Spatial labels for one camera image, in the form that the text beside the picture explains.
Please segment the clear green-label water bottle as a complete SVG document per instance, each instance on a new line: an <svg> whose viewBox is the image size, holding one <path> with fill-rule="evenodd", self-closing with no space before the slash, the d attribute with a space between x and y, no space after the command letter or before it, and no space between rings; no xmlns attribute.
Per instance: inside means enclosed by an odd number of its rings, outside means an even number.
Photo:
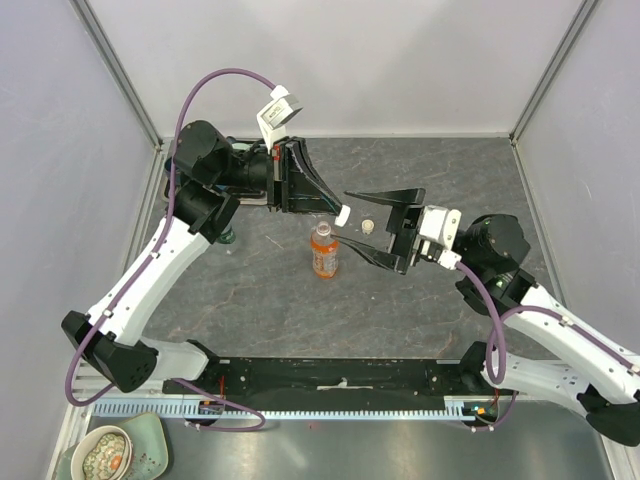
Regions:
<svg viewBox="0 0 640 480"><path fill-rule="evenodd" d="M236 234L231 225L228 225L220 234L217 242L223 245L233 245L236 242Z"/></svg>

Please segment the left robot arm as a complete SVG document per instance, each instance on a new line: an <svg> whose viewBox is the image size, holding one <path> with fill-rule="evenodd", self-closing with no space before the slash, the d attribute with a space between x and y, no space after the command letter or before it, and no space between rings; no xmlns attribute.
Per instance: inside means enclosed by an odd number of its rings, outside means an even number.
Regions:
<svg viewBox="0 0 640 480"><path fill-rule="evenodd" d="M172 161L180 175L174 206L117 284L88 312L70 311L61 327L81 358L123 393L150 379L183 377L198 393L219 382L212 353L196 341L153 341L142 333L182 273L227 229L241 201L263 194L272 211L335 216L350 209L329 189L306 141L278 132L240 148L197 120L179 133Z"/></svg>

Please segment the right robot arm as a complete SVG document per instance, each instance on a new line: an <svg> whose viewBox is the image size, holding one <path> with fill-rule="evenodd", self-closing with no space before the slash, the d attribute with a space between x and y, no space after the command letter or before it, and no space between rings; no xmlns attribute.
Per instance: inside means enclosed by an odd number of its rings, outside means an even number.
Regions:
<svg viewBox="0 0 640 480"><path fill-rule="evenodd" d="M639 355L580 319L522 267L530 245L513 215L489 214L462 228L457 209L427 205L422 188L357 192L391 209L390 245L341 238L369 264L405 274L418 261L463 273L456 288L493 323L484 359L458 368L477 394L494 388L536 396L581 415L604 437L639 444Z"/></svg>

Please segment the white ribbed bottle cap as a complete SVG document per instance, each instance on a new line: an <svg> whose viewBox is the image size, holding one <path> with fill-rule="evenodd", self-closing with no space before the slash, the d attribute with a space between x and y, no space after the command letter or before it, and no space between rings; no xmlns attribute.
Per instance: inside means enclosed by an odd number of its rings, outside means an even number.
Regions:
<svg viewBox="0 0 640 480"><path fill-rule="evenodd" d="M375 223L374 223L374 221L373 221L373 220L371 220L371 219L364 219L364 220L361 222L361 232L362 232L364 235L370 235L370 234L372 234L372 233L373 233L373 231L374 231L374 229L375 229Z"/></svg>

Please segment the orange drink bottle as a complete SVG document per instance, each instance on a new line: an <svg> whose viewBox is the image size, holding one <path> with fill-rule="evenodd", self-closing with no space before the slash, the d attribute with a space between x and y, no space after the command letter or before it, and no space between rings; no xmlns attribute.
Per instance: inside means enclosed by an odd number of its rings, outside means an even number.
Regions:
<svg viewBox="0 0 640 480"><path fill-rule="evenodd" d="M312 230L310 245L313 255L312 268L323 279L334 277L338 270L339 242L333 239L332 228L327 221L320 221Z"/></svg>

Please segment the steel tray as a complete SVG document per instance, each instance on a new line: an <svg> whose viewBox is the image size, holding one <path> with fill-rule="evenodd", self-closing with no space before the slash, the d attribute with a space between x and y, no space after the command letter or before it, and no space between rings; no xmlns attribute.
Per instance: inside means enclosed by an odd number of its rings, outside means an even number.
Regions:
<svg viewBox="0 0 640 480"><path fill-rule="evenodd" d="M248 140L245 140L245 139L237 140L231 136L227 137L227 140L231 143L231 145L237 142L250 143ZM233 148L234 152L241 157L245 157L245 154L248 153L249 151L254 152L256 155L262 154L266 151L264 142L262 140L256 140L250 144L251 144L251 147L248 150L241 151L241 150L235 150ZM169 201L169 188L170 188L170 185L167 182L167 178L165 176L165 180L162 185L161 194L160 194L161 201L164 203L167 203ZM249 184L244 184L244 185L222 184L222 185L217 185L217 188L219 188L222 191L226 191L227 193L233 196L238 197L242 205L265 205L267 203L266 188L262 188L260 186L251 186Z"/></svg>

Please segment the green square plate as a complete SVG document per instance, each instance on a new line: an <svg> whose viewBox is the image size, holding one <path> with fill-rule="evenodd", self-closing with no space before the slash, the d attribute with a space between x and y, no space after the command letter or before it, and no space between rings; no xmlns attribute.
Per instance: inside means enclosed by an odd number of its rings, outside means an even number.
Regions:
<svg viewBox="0 0 640 480"><path fill-rule="evenodd" d="M128 442L113 479L159 479L167 471L170 455L161 420L154 413L143 413L89 431L60 455L50 479L84 479L84 458L107 433L120 434Z"/></svg>

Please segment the patterned ceramic bowl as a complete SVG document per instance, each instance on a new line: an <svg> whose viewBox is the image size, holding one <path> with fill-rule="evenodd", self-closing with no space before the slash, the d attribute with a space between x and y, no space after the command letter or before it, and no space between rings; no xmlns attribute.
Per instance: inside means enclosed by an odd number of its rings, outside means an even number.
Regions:
<svg viewBox="0 0 640 480"><path fill-rule="evenodd" d="M106 425L90 431L72 454L73 480L123 479L133 459L133 442L124 429Z"/></svg>

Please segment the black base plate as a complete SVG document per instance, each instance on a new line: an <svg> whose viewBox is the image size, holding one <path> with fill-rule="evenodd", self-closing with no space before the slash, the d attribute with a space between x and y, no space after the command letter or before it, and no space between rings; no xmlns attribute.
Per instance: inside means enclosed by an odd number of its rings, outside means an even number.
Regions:
<svg viewBox="0 0 640 480"><path fill-rule="evenodd" d="M476 360L260 358L214 360L192 384L258 407L434 407L446 396L493 397Z"/></svg>

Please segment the right aluminium frame post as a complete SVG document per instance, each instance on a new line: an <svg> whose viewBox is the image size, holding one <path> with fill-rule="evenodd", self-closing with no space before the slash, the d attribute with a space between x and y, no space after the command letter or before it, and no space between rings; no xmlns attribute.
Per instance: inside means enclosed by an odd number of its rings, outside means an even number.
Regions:
<svg viewBox="0 0 640 480"><path fill-rule="evenodd" d="M582 0L579 3L561 40L509 133L512 147L518 144L599 5L599 0Z"/></svg>

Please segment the aluminium frame post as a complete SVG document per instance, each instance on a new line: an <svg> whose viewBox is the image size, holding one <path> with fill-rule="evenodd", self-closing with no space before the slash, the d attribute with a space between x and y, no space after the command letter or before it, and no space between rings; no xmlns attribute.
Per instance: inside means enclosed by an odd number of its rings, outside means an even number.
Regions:
<svg viewBox="0 0 640 480"><path fill-rule="evenodd" d="M70 0L69 3L93 42L126 103L136 117L144 134L151 144L159 149L164 143L162 136L159 134L150 114L143 105L141 97L136 91L91 2L87 0Z"/></svg>
<svg viewBox="0 0 640 480"><path fill-rule="evenodd" d="M512 147L518 144L599 5L599 0L582 0L579 3L561 40L509 133Z"/></svg>

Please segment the left aluminium frame post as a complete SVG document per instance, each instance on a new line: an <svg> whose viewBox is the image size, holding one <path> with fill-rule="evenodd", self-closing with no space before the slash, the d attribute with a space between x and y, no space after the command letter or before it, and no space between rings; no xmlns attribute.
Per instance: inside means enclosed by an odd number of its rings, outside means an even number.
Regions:
<svg viewBox="0 0 640 480"><path fill-rule="evenodd" d="M91 2L87 0L70 0L69 3L93 42L126 103L136 117L144 134L151 144L159 149L164 143L162 136L159 134L150 114L143 105L141 97L136 91Z"/></svg>

